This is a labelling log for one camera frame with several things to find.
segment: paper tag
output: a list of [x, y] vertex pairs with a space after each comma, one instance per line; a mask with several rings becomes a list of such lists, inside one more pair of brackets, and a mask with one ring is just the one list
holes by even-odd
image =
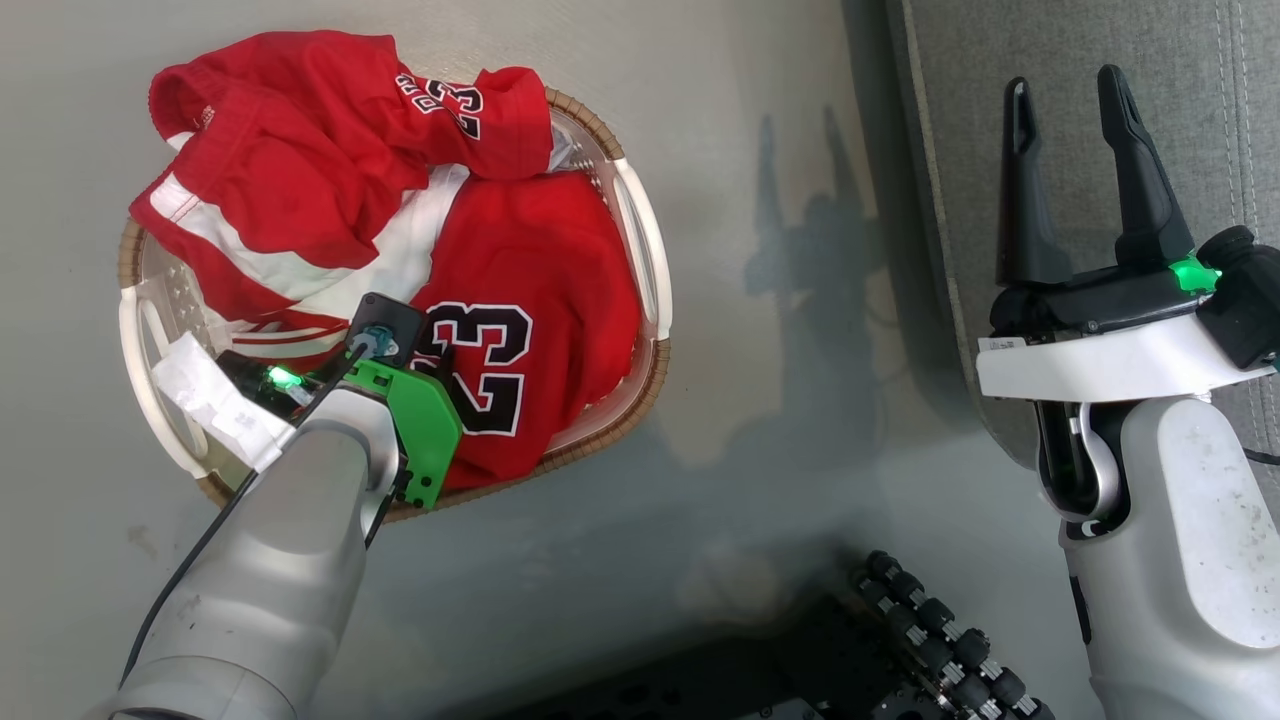
[[1027, 341], [1020, 337], [979, 337], [978, 352], [988, 350], [1009, 350], [1010, 347], [1027, 347]]
[[151, 369], [156, 387], [246, 465], [262, 471], [293, 428], [242, 396], [188, 332]]

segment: green light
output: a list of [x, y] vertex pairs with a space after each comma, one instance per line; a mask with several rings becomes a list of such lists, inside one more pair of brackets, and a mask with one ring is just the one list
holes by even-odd
[[1178, 277], [1178, 287], [1188, 295], [1201, 295], [1213, 292], [1217, 278], [1222, 277], [1221, 270], [1212, 270], [1199, 264], [1199, 260], [1188, 255], [1187, 258], [1169, 266]]
[[302, 384], [302, 378], [294, 375], [293, 373], [285, 370], [284, 368], [280, 368], [279, 365], [273, 366], [270, 370], [268, 370], [266, 377], [270, 378], [271, 383], [280, 389], [288, 389], [291, 387]]

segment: gray fabric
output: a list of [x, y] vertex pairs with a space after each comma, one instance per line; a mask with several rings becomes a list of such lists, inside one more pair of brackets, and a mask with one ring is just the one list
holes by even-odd
[[[1261, 0], [892, 0], [900, 76], [918, 126], [927, 219], [942, 252], [965, 377], [983, 421], [1023, 465], [1036, 432], [1025, 402], [978, 396], [977, 340], [991, 331], [1001, 104], [1030, 82], [1059, 242], [1078, 269], [1112, 264], [1120, 229], [1115, 165], [1102, 140], [1094, 76], [1120, 65], [1197, 241], [1244, 223], [1280, 234], [1280, 5]], [[1272, 379], [1215, 402], [1247, 447], [1280, 451]], [[1254, 466], [1272, 510], [1280, 483]]]

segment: clothing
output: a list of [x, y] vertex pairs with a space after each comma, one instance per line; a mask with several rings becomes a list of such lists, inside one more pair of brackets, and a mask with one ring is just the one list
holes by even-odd
[[131, 206], [192, 268], [211, 324], [306, 372], [370, 291], [452, 347], [465, 432], [445, 488], [526, 477], [628, 373], [640, 307], [617, 225], [561, 164], [538, 76], [426, 81], [389, 37], [266, 33], [161, 72], [178, 158]]
[[129, 210], [227, 320], [339, 327], [346, 313], [298, 301], [383, 252], [379, 232], [429, 165], [516, 179], [552, 152], [532, 70], [428, 81], [390, 37], [332, 31], [259, 35], [168, 68], [150, 109], [179, 152]]
[[412, 300], [430, 319], [413, 365], [453, 347], [466, 437], [445, 487], [526, 477], [631, 369], [640, 304], [613, 218], [580, 173], [472, 178], [433, 260]]

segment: black mechanical part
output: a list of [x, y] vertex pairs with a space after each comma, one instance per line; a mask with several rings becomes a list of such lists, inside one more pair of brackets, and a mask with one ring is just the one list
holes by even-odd
[[1093, 624], [1089, 621], [1089, 603], [1084, 601], [1080, 578], [1071, 575], [1071, 600], [1075, 601], [1075, 619], [1080, 621], [1080, 639], [1084, 644], [1093, 642]]
[[1079, 415], [1074, 402], [1036, 401], [1041, 447], [1037, 457], [1044, 491], [1053, 502], [1080, 515], [1098, 503], [1098, 478], [1079, 433], [1071, 430], [1071, 419]]
[[1005, 132], [1000, 164], [1000, 240], [996, 284], [1057, 284], [1071, 279], [1071, 259], [1053, 242], [1039, 173], [1041, 135], [1030, 86], [1005, 87]]
[[951, 688], [951, 700], [961, 707], [977, 711], [991, 700], [991, 691], [987, 689], [987, 683], [982, 682], [982, 678], [969, 674]]
[[818, 708], [815, 719], [946, 720], [893, 664], [881, 625], [832, 598], [815, 603], [773, 638], [714, 641], [495, 720], [777, 717], [774, 708], [796, 698]]
[[1120, 432], [1124, 429], [1125, 418], [1137, 406], [1137, 402], [1106, 402], [1091, 406], [1089, 428], [1107, 445], [1107, 450], [1115, 457], [1116, 469], [1120, 470], [1120, 495], [1116, 497], [1115, 507], [1105, 518], [1100, 518], [1098, 521], [1089, 525], [1088, 534], [1085, 534], [1084, 528], [1079, 523], [1069, 523], [1066, 525], [1066, 536], [1069, 538], [1075, 541], [1098, 538], [1115, 530], [1129, 519], [1132, 506], [1129, 502], [1129, 482], [1124, 468], [1124, 451], [1120, 447]]
[[242, 396], [252, 400], [276, 418], [288, 419], [298, 409], [297, 401], [280, 392], [270, 379], [270, 366], [234, 350], [218, 356], [218, 368], [232, 380]]
[[908, 630], [920, 624], [915, 612], [905, 605], [890, 607], [888, 612], [884, 614], [884, 623], [888, 625], [890, 634], [895, 638], [905, 638]]
[[1027, 694], [1027, 684], [1012, 670], [1005, 667], [991, 683], [991, 694], [1000, 702], [1012, 707]]
[[924, 591], [924, 584], [915, 579], [915, 575], [905, 571], [893, 575], [893, 579], [890, 580], [890, 587], [893, 588], [893, 594], [897, 596], [899, 602], [905, 602], [911, 606], [915, 605], [915, 602], [911, 601], [911, 593], [915, 591]]
[[977, 628], [969, 628], [960, 635], [955, 646], [956, 661], [966, 670], [977, 670], [991, 655], [991, 642]]
[[1036, 156], [1039, 132], [1027, 81], [1005, 88], [1005, 135], [996, 274], [1006, 286], [991, 307], [996, 337], [1044, 337], [1071, 331], [1117, 331], [1196, 310], [1169, 265], [1194, 242], [1169, 184], [1155, 142], [1124, 73], [1098, 70], [1102, 135], [1115, 155], [1124, 232], [1115, 242], [1116, 265], [1071, 274], [1052, 242], [1047, 202]]
[[996, 297], [989, 320], [997, 337], [1093, 334], [1185, 315], [1198, 302], [1164, 265], [1120, 265], [1056, 286], [1011, 286]]
[[938, 635], [942, 634], [943, 625], [956, 619], [955, 612], [936, 597], [922, 602], [915, 614], [920, 618], [922, 628]]
[[942, 673], [942, 669], [955, 657], [947, 641], [932, 635], [920, 643], [920, 647], [915, 648], [915, 652], [920, 656], [924, 669], [929, 673], [931, 678], [937, 678]]
[[867, 557], [867, 569], [877, 580], [887, 582], [890, 570], [901, 571], [902, 566], [890, 553], [877, 550]]
[[352, 348], [360, 333], [374, 325], [389, 329], [396, 343], [394, 355], [375, 360], [392, 368], [403, 368], [412, 359], [413, 348], [426, 331], [426, 314], [385, 295], [365, 293], [356, 309], [356, 316], [351, 319], [351, 329], [347, 331], [347, 350]]
[[881, 701], [876, 710], [872, 711], [869, 720], [924, 720], [925, 717], [941, 719], [943, 715], [937, 702], [929, 694], [922, 693], [910, 684], [904, 683], [897, 692], [886, 696]]
[[1047, 705], [1041, 702], [1039, 698], [1033, 698], [1036, 702], [1036, 710], [1027, 716], [1027, 720], [1057, 720], [1053, 716], [1053, 711], [1048, 708]]
[[1280, 465], [1280, 455], [1271, 455], [1270, 452], [1262, 452], [1261, 450], [1244, 448], [1244, 456], [1254, 462], [1262, 462], [1263, 465]]
[[1257, 245], [1244, 225], [1228, 228], [1197, 254], [1221, 270], [1217, 290], [1197, 310], [1204, 329], [1231, 363], [1253, 369], [1280, 352], [1280, 250]]
[[888, 588], [884, 587], [884, 583], [877, 583], [876, 580], [870, 580], [861, 589], [863, 602], [865, 602], [867, 607], [870, 607], [876, 612], [881, 611], [881, 609], [879, 609], [879, 601], [884, 600], [888, 596], [890, 596], [890, 592], [888, 592]]
[[1129, 82], [1115, 65], [1098, 70], [1098, 110], [1102, 137], [1116, 159], [1120, 218], [1116, 264], [1169, 265], [1196, 249], [1192, 231], [1169, 184], [1156, 143], [1142, 124]]
[[378, 529], [383, 527], [383, 520], [387, 519], [387, 511], [390, 510], [393, 500], [404, 500], [404, 488], [413, 479], [413, 473], [406, 468], [407, 460], [403, 455], [399, 459], [399, 471], [396, 473], [396, 479], [392, 482], [392, 489], [387, 493], [387, 497], [378, 505], [378, 512], [374, 514], [374, 521], [369, 525], [369, 533], [365, 534], [365, 550], [374, 544], [374, 538], [378, 537]]

